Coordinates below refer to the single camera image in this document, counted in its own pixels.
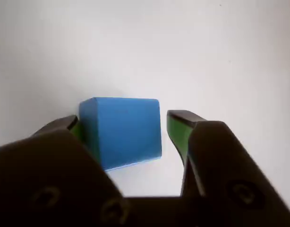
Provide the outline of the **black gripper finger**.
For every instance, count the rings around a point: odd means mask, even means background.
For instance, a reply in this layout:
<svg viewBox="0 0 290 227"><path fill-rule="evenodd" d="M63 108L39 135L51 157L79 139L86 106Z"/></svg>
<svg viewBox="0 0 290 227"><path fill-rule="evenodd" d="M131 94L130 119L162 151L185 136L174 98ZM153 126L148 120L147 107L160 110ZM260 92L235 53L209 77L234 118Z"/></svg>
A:
<svg viewBox="0 0 290 227"><path fill-rule="evenodd" d="M224 122L169 110L167 133L184 166L181 195L206 203L205 223L290 227L290 210Z"/></svg>
<svg viewBox="0 0 290 227"><path fill-rule="evenodd" d="M69 130L0 147L0 227L133 223L128 201Z"/></svg>

